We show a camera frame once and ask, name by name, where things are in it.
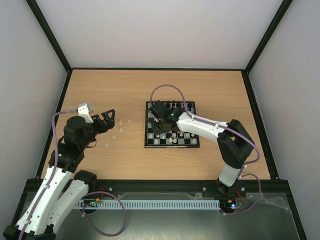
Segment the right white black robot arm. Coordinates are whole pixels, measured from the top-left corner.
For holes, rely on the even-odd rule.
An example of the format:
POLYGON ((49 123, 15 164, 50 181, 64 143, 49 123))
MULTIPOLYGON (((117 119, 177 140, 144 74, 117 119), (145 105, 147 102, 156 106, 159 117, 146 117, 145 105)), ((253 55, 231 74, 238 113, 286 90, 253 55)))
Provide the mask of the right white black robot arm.
POLYGON ((214 121, 190 112, 186 105, 170 108, 162 101, 148 102, 147 111, 155 120, 151 128, 155 134, 168 132, 190 133, 213 141, 218 145, 224 167, 215 184, 216 191, 229 196, 236 189, 247 158, 256 148, 253 139, 238 120, 214 121))

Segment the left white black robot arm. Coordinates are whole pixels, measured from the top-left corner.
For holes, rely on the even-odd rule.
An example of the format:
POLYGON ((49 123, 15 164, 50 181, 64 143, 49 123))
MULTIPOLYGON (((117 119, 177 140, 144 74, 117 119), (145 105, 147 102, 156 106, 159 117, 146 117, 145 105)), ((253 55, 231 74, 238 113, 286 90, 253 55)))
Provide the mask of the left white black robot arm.
POLYGON ((85 149, 99 134, 115 126, 113 109, 90 115, 86 106, 66 121, 63 136, 56 140, 45 177, 31 204, 14 225, 4 230, 7 240, 54 240, 72 209, 96 186, 97 176, 77 171, 85 149))

